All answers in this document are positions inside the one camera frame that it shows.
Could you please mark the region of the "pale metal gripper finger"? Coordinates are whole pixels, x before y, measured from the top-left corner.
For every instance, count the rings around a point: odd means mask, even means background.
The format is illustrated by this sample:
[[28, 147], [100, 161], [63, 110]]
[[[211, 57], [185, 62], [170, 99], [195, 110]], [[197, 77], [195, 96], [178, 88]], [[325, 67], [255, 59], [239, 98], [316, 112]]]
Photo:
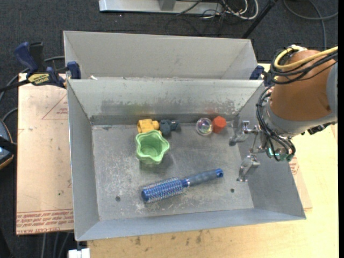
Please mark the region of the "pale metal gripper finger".
[[239, 174], [237, 177], [238, 182], [247, 182], [249, 177], [255, 172], [255, 170], [260, 166], [260, 162], [256, 155], [250, 154], [243, 159], [240, 168]]
[[250, 122], [243, 120], [240, 125], [234, 129], [234, 134], [229, 139], [229, 146], [235, 146], [237, 143], [242, 143], [248, 139], [250, 135], [258, 136], [260, 130], [257, 126], [249, 127]]

